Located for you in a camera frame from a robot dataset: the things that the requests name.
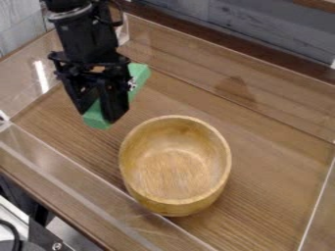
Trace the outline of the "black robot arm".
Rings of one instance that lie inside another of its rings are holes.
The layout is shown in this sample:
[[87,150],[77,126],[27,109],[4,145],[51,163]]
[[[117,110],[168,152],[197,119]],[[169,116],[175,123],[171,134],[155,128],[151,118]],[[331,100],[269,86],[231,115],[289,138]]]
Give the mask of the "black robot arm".
[[117,53],[116,29],[108,4],[116,0],[44,0],[61,49],[48,54],[77,111],[100,105],[101,117],[115,123],[129,109],[129,58]]

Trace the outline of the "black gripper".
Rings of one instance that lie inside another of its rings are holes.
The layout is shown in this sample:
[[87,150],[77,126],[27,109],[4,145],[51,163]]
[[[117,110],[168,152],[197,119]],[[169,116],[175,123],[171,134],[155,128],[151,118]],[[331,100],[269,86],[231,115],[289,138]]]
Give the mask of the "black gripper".
[[129,59],[117,53],[116,28],[107,6],[48,6],[63,50],[51,52],[57,78],[80,114],[100,96],[103,118],[113,124],[129,109]]

